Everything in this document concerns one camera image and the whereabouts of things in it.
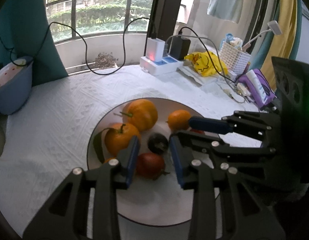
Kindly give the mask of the white desk lamp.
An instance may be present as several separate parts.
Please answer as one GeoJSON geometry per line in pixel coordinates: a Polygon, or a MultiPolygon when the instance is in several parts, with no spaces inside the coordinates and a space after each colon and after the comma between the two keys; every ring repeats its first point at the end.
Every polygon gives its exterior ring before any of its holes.
{"type": "Polygon", "coordinates": [[[272,32],[274,35],[281,35],[282,34],[282,30],[281,30],[281,28],[280,28],[280,26],[279,26],[279,24],[276,20],[268,22],[267,26],[268,26],[268,28],[266,30],[261,31],[261,33],[257,34],[254,38],[252,38],[245,45],[243,45],[242,50],[246,51],[250,47],[250,44],[252,42],[257,40],[259,37],[261,37],[265,33],[272,32]]]}

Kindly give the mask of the white charger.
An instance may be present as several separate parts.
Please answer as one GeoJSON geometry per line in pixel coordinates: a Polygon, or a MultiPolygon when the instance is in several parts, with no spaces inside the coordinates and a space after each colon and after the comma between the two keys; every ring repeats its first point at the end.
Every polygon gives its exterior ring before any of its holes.
{"type": "Polygon", "coordinates": [[[165,41],[158,38],[148,38],[146,46],[146,57],[153,61],[159,62],[163,58],[165,41]]]}

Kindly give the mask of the hanging light blue towel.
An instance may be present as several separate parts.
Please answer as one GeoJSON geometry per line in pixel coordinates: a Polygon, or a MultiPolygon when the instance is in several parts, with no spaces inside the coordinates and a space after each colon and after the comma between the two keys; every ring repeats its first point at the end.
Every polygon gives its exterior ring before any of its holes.
{"type": "Polygon", "coordinates": [[[216,18],[238,23],[244,0],[210,0],[207,14],[216,18]]]}

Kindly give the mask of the small red fruit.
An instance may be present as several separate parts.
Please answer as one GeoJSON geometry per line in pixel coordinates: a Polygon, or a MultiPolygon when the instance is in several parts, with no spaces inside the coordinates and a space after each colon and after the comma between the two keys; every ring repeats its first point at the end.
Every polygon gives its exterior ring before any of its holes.
{"type": "Polygon", "coordinates": [[[190,132],[198,133],[198,134],[205,134],[204,131],[197,130],[197,129],[190,129],[190,132]]]}

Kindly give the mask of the orange with green leaf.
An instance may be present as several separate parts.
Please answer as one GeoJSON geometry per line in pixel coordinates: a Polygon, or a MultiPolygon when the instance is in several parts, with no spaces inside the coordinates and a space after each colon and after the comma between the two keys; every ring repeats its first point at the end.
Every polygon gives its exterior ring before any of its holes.
{"type": "Polygon", "coordinates": [[[98,160],[101,163],[105,162],[103,145],[105,145],[111,156],[116,157],[121,150],[129,146],[129,142],[134,136],[141,141],[139,130],[130,123],[115,123],[104,128],[93,139],[93,146],[98,160]]]}

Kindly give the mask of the orange with stem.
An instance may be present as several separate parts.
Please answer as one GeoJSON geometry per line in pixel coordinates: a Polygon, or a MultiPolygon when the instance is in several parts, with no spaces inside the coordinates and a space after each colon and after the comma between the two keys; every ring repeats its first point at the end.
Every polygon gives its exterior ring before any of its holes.
{"type": "Polygon", "coordinates": [[[166,123],[171,131],[176,132],[180,130],[187,130],[189,126],[189,119],[191,118],[190,112],[179,109],[170,113],[166,123]]]}

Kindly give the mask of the balcony railing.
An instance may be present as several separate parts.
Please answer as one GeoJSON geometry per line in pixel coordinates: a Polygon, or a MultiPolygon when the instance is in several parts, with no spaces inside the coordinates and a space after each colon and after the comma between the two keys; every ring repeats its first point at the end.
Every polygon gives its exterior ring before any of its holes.
{"type": "Polygon", "coordinates": [[[145,34],[153,0],[57,0],[46,5],[55,42],[79,35],[145,34]]]}

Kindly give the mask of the yellow curtain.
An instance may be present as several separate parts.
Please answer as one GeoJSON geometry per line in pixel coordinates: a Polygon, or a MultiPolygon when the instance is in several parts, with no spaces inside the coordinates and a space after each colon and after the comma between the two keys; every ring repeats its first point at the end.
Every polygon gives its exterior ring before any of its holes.
{"type": "Polygon", "coordinates": [[[261,72],[272,90],[276,90],[276,79],[272,57],[289,58],[297,32],[297,0],[280,0],[278,24],[282,34],[276,35],[270,45],[261,72]]]}

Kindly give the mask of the orange mini pumpkin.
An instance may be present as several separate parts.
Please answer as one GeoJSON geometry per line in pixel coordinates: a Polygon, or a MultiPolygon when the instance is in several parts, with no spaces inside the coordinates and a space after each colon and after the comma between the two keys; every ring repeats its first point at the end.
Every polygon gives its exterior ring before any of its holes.
{"type": "Polygon", "coordinates": [[[124,121],[135,126],[140,133],[149,131],[158,120],[158,111],[148,99],[137,99],[124,107],[120,114],[124,121]]]}

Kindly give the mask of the black charger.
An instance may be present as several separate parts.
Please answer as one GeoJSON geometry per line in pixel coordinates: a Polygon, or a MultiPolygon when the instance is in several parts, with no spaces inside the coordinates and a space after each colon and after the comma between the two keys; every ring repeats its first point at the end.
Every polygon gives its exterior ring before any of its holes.
{"type": "Polygon", "coordinates": [[[183,60],[188,54],[191,40],[189,38],[176,36],[172,38],[169,55],[176,60],[183,60]]]}

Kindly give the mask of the red tomato fruit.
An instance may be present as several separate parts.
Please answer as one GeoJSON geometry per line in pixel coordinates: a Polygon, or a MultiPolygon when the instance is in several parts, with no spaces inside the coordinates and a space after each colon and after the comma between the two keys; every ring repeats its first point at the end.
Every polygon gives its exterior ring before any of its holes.
{"type": "Polygon", "coordinates": [[[157,180],[161,175],[167,175],[165,171],[165,160],[161,155],[154,153],[143,153],[137,157],[136,174],[146,178],[157,180]]]}

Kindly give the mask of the purple pouch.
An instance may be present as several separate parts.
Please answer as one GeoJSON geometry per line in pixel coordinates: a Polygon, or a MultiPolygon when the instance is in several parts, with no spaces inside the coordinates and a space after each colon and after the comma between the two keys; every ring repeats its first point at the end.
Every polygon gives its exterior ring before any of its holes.
{"type": "Polygon", "coordinates": [[[259,69],[252,69],[238,78],[238,83],[247,86],[259,110],[272,107],[272,102],[276,98],[265,76],[259,69]]]}

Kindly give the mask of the dark purple fruit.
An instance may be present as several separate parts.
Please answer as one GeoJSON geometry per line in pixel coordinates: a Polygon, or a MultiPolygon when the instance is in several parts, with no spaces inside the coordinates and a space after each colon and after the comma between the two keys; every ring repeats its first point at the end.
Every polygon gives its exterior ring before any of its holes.
{"type": "Polygon", "coordinates": [[[157,155],[163,155],[169,148],[169,141],[160,133],[152,133],[147,140],[148,149],[157,155]]]}

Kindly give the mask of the blue plastic bowl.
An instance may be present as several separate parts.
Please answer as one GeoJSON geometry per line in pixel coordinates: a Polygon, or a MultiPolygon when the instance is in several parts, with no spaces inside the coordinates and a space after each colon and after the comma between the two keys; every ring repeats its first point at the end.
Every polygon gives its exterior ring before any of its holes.
{"type": "Polygon", "coordinates": [[[0,113],[11,115],[28,99],[32,88],[33,58],[24,56],[0,70],[0,113]]]}

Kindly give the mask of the teal curtain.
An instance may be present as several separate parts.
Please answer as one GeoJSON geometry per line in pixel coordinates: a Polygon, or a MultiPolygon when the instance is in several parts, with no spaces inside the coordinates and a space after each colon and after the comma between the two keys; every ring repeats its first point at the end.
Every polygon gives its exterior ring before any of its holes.
{"type": "Polygon", "coordinates": [[[0,0],[0,63],[33,57],[33,86],[68,75],[48,26],[44,0],[0,0]]]}

